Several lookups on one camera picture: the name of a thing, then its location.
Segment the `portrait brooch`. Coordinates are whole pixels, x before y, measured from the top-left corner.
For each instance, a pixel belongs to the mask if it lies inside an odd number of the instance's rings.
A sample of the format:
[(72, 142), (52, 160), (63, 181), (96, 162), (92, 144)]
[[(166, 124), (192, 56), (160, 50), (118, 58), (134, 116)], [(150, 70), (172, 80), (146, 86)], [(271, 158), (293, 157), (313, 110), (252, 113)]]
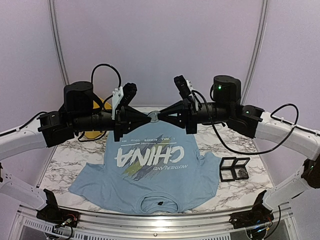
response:
[(160, 111), (154, 110), (154, 111), (149, 112), (147, 114), (147, 116), (150, 118), (151, 123), (157, 123), (160, 121), (158, 118), (159, 114), (160, 114)]

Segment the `light blue printed t-shirt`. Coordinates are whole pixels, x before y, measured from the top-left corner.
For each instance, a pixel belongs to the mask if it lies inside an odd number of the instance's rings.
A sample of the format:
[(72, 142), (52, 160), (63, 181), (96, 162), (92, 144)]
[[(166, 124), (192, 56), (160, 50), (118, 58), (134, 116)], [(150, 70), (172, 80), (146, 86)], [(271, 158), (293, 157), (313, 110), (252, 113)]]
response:
[(69, 191), (120, 213), (180, 213), (216, 195), (220, 161), (211, 152), (201, 154), (184, 129), (149, 123), (119, 142), (110, 133), (103, 163), (87, 163)]

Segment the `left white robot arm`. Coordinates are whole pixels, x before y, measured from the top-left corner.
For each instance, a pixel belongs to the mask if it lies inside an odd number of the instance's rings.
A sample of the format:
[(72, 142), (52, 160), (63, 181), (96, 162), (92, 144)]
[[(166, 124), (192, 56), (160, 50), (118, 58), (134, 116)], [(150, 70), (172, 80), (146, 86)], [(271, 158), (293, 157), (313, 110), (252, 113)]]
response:
[[(73, 139), (80, 132), (112, 131), (114, 140), (119, 141), (123, 135), (150, 121), (145, 113), (130, 106), (121, 107), (115, 114), (106, 111), (78, 114), (42, 112), (27, 125), (0, 134), (0, 158), (4, 160), (30, 150), (51, 148)], [(53, 223), (63, 219), (63, 211), (57, 207), (51, 191), (37, 190), (3, 168), (0, 170), (0, 192), (38, 212), (43, 211)]]

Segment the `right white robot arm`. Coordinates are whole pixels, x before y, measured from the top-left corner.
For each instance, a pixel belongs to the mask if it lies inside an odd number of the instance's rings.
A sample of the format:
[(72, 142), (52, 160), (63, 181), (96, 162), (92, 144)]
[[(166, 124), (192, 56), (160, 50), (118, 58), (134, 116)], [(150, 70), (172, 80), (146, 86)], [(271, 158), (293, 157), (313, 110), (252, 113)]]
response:
[(155, 115), (164, 121), (186, 129), (188, 134), (197, 131), (198, 124), (226, 123), (231, 130), (251, 139), (257, 138), (284, 146), (306, 157), (303, 165), (290, 177), (270, 190), (261, 192), (247, 219), (258, 224), (279, 205), (301, 193), (320, 187), (320, 135), (315, 130), (275, 117), (253, 105), (240, 105), (234, 101), (204, 101), (202, 107), (185, 99)]

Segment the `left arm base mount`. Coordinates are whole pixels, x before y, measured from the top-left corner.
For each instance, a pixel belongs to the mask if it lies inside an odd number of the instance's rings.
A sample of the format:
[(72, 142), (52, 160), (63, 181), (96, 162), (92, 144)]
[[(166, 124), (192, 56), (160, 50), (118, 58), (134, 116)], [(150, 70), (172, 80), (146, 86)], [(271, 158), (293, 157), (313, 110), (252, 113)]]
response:
[(44, 210), (44, 211), (37, 211), (36, 218), (53, 223), (56, 225), (61, 225), (66, 220), (71, 219), (70, 223), (66, 225), (68, 227), (76, 228), (79, 222), (80, 213), (78, 211), (67, 210), (67, 209), (60, 209), (59, 211), (56, 210)]

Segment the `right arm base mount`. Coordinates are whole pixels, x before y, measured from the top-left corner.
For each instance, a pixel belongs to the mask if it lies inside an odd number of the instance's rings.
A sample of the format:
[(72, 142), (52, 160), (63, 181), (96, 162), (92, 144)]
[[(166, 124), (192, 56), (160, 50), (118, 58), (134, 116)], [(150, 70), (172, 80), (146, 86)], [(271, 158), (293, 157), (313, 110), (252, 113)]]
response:
[(229, 223), (232, 224), (234, 229), (240, 229), (269, 223), (273, 220), (273, 213), (264, 214), (261, 211), (247, 210), (232, 213)]

